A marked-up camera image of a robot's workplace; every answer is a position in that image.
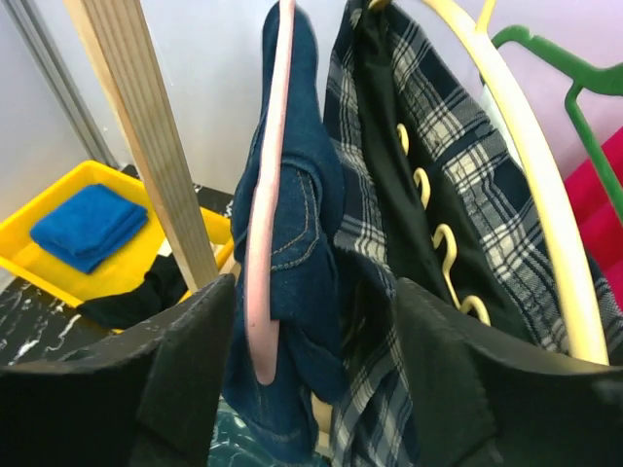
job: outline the red fabric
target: red fabric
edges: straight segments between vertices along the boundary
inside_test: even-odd
[[[616,178],[623,179],[623,127],[602,146]],[[590,160],[583,162],[565,181],[575,220],[582,224],[604,203],[609,202]]]
[[[601,270],[608,270],[623,259],[623,225],[608,201],[580,224],[579,229],[584,247]]]
[[[623,180],[623,127],[602,146],[616,178]],[[591,161],[585,161],[565,181],[565,188],[584,248],[605,272],[623,308],[623,225],[605,194]]]

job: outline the marble surface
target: marble surface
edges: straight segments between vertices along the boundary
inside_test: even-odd
[[[137,177],[134,167],[125,173]],[[202,207],[231,216],[232,196],[196,187]],[[16,278],[0,294],[0,365],[15,365],[40,358],[54,360],[72,350],[106,337],[107,331],[83,318],[70,306],[47,292]],[[214,426],[210,467],[267,467],[281,465],[258,445],[250,432],[224,401]],[[317,456],[310,467],[328,465]]]

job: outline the green hanger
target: green hanger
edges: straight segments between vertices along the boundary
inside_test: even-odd
[[[544,37],[533,36],[526,27],[519,25],[505,27],[492,39],[492,43],[498,49],[507,42],[518,43],[573,79],[573,84],[565,97],[565,108],[591,158],[619,220],[623,222],[623,189],[616,179],[614,170],[607,161],[602,147],[577,105],[577,96],[584,89],[597,94],[623,95],[623,63],[609,68],[597,68]]]

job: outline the hanger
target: hanger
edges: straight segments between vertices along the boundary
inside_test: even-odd
[[[544,37],[531,35],[529,29],[520,25],[505,27],[492,39],[498,49],[507,42],[516,42],[573,80],[565,97],[565,108],[619,220],[623,222],[623,188],[577,105],[577,96],[584,89],[603,95],[623,95],[623,63],[598,68]]]
[[[407,133],[407,128],[403,124],[398,124],[396,127],[398,132],[398,139],[400,140],[400,145],[402,146],[402,150],[405,153],[405,156],[409,154],[409,134]],[[425,170],[421,167],[416,168],[416,171],[413,174],[414,182],[418,188],[421,188],[421,204],[424,207],[424,210],[428,207],[428,202],[430,201],[430,181],[428,180],[428,175]],[[489,318],[489,313],[487,312],[487,308],[482,300],[480,300],[475,295],[470,295],[465,297],[462,303],[458,301],[457,291],[455,290],[455,286],[452,283],[452,279],[450,278],[450,269],[454,265],[457,260],[458,255],[458,247],[457,240],[455,239],[455,235],[450,229],[450,226],[447,224],[440,224],[437,226],[435,230],[435,235],[432,238],[433,247],[435,250],[441,246],[441,241],[446,239],[446,257],[441,265],[441,272],[446,281],[446,286],[448,287],[448,291],[450,292],[450,297],[452,298],[453,303],[457,307],[457,309],[461,313],[468,313],[469,311],[474,311],[480,319],[481,322],[486,324],[487,326],[491,326],[491,319]]]
[[[450,26],[478,67],[520,155],[554,267],[569,353],[607,365],[604,328],[567,192],[521,88],[487,34],[495,0],[474,21],[453,0],[422,0]]]
[[[279,322],[271,320],[271,248],[279,193],[281,147],[285,128],[295,0],[279,0],[279,31],[260,173],[253,194],[244,270],[244,321],[255,376],[275,379]]]

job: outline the plaid shirt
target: plaid shirt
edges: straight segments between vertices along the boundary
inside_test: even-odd
[[[385,234],[375,187],[362,157],[361,127],[353,80],[353,30],[363,0],[350,0],[331,56],[325,125],[345,171],[346,212],[334,243],[356,257],[367,279],[394,294],[386,264]],[[512,163],[500,134],[426,39],[394,5],[386,7],[393,44],[394,83],[419,122],[418,134],[452,181],[480,235],[496,279],[522,311],[533,341],[568,353],[552,264],[522,172]],[[592,268],[610,355],[623,352],[623,322],[609,285]],[[331,445],[336,465],[413,465],[418,443],[412,402],[390,314],[379,310],[376,339],[345,341],[350,390],[333,411]]]

